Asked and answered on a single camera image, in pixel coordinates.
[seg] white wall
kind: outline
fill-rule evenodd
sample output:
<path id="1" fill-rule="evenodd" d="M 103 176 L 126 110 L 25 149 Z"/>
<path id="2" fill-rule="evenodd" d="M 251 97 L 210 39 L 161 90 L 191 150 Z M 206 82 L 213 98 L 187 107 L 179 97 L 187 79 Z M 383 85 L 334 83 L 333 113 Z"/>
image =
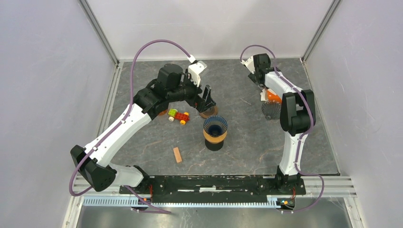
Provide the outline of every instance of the white wall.
<path id="1" fill-rule="evenodd" d="M 61 227 L 113 64 L 75 0 L 0 3 L 0 227 Z"/>
<path id="2" fill-rule="evenodd" d="M 117 57 L 130 59 L 154 39 L 175 41 L 197 58 L 239 58 L 250 44 L 266 45 L 279 57 L 300 57 L 332 0 L 88 2 Z M 185 56 L 175 47 L 157 44 L 140 58 Z"/>
<path id="3" fill-rule="evenodd" d="M 370 228 L 401 227 L 403 2 L 342 1 L 307 60 L 341 170 Z"/>

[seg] green lego brick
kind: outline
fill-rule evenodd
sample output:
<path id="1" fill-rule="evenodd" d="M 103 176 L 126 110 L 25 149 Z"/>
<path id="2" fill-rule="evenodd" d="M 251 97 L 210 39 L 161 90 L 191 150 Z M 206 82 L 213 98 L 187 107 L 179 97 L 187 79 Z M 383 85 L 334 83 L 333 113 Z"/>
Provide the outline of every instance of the green lego brick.
<path id="1" fill-rule="evenodd" d="M 175 117 L 176 113 L 178 112 L 178 110 L 171 108 L 168 112 L 168 116 L 172 116 Z"/>

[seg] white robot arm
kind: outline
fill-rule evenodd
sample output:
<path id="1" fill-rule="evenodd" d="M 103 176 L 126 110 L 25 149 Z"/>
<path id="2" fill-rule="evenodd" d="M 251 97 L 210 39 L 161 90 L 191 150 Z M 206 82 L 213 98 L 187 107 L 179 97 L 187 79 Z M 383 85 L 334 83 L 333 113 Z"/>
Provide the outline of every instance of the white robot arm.
<path id="1" fill-rule="evenodd" d="M 311 90 L 302 90 L 295 86 L 283 76 L 283 74 L 277 69 L 277 73 L 274 68 L 270 67 L 270 58 L 267 54 L 259 54 L 251 56 L 247 61 L 241 62 L 249 71 L 249 78 L 259 86 L 272 89 L 280 98 L 282 98 L 280 123 L 284 130 L 285 142 L 283 157 L 278 167 L 278 175 L 281 175 L 286 182 L 292 181 L 292 179 L 299 178 L 298 171 L 295 167 L 300 166 L 301 152 L 307 138 L 307 134 L 300 136 L 308 130 L 310 125 L 309 116 L 307 115 L 306 107 L 304 107 L 301 98 L 295 93 L 294 88 L 301 91 L 304 95 L 310 110 L 312 111 L 314 124 L 315 118 L 315 101 L 314 94 Z M 296 105 L 299 105 L 302 110 L 297 110 Z M 301 141 L 299 155 L 297 157 L 297 143 Z"/>
<path id="2" fill-rule="evenodd" d="M 143 179 L 141 170 L 110 163 L 117 151 L 143 126 L 151 122 L 170 102 L 186 101 L 199 112 L 204 112 L 216 103 L 211 98 L 211 89 L 206 85 L 203 97 L 200 74 L 207 67 L 203 62 L 189 58 L 192 64 L 183 72 L 175 64 L 166 64 L 144 89 L 134 96 L 134 103 L 125 120 L 130 105 L 123 114 L 100 136 L 85 145 L 76 145 L 70 151 L 77 166 L 86 154 L 94 151 L 78 170 L 95 191 L 103 191 L 111 184 L 136 187 Z M 108 137 L 96 147 L 99 140 Z"/>

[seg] orange object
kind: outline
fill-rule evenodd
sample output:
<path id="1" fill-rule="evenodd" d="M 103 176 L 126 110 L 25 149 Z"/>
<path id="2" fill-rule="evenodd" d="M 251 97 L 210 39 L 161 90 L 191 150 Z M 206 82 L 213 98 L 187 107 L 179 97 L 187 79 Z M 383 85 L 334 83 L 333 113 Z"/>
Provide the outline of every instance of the orange object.
<path id="1" fill-rule="evenodd" d="M 168 109 L 165 111 L 160 112 L 158 115 L 165 115 L 168 112 Z"/>
<path id="2" fill-rule="evenodd" d="M 151 197 L 151 199 L 153 199 L 153 185 L 150 184 L 150 186 L 148 188 L 150 189 L 150 197 Z"/>
<path id="3" fill-rule="evenodd" d="M 281 98 L 273 90 L 266 89 L 266 93 L 269 101 L 276 101 L 281 104 Z"/>
<path id="4" fill-rule="evenodd" d="M 176 163 L 181 163 L 182 162 L 182 157 L 181 157 L 181 153 L 179 152 L 178 147 L 175 147 L 173 149 L 173 154 L 175 155 Z"/>

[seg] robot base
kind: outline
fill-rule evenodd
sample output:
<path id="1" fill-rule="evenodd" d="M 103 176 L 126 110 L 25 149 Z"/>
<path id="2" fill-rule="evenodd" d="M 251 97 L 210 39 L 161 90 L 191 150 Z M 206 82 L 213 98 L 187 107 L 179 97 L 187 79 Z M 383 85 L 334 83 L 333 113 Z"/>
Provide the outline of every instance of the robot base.
<path id="1" fill-rule="evenodd" d="M 284 175 L 280 169 L 280 166 L 277 166 L 277 174 L 274 179 L 276 180 L 276 186 L 278 189 L 288 188 L 289 186 L 298 186 L 303 184 L 301 181 L 301 174 L 297 173 L 296 175 Z"/>
<path id="2" fill-rule="evenodd" d="M 268 175 L 187 175 L 144 176 L 138 194 L 152 194 L 153 203 L 260 203 L 268 195 L 305 195 L 304 181 L 277 188 L 277 180 Z M 120 187 L 120 194 L 131 194 Z"/>

